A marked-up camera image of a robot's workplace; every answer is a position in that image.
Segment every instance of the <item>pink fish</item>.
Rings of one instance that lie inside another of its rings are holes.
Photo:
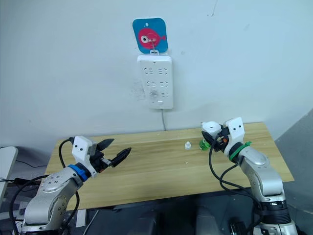
[[[166,40],[166,36],[160,37],[156,32],[150,28],[143,28],[138,34],[140,44],[146,49],[153,49],[152,40],[155,47],[161,40]]]

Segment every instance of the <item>electrical outlet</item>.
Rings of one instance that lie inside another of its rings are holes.
[[[172,58],[164,55],[140,55],[137,62],[149,107],[153,109],[172,109]]]

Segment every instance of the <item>gray floor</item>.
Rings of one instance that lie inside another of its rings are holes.
[[[282,153],[295,181],[284,183],[291,218],[301,230],[313,235],[313,111],[304,116],[283,134],[276,144]],[[216,217],[222,232],[230,234],[228,220],[237,216],[246,224],[250,220],[251,200],[238,195],[200,194],[164,199],[153,202],[124,205],[119,210],[100,209],[88,234],[125,235],[144,212],[155,210],[161,215],[161,234],[194,234],[195,214],[198,206],[208,207]],[[95,210],[89,210],[92,217]],[[82,235],[83,228],[71,225],[71,233]],[[0,223],[2,231],[10,229],[9,221]]]

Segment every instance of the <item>white wall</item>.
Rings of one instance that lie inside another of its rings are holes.
[[[313,106],[313,2],[1,0],[0,143],[47,161],[77,134],[162,129],[136,75],[132,22],[162,17],[168,129],[242,116],[279,137]]]

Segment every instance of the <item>blue sticker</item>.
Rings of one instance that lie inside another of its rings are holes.
[[[138,48],[142,53],[150,53],[153,49],[152,40],[155,49],[160,53],[167,51],[166,27],[163,19],[136,19],[133,22],[133,29]]]

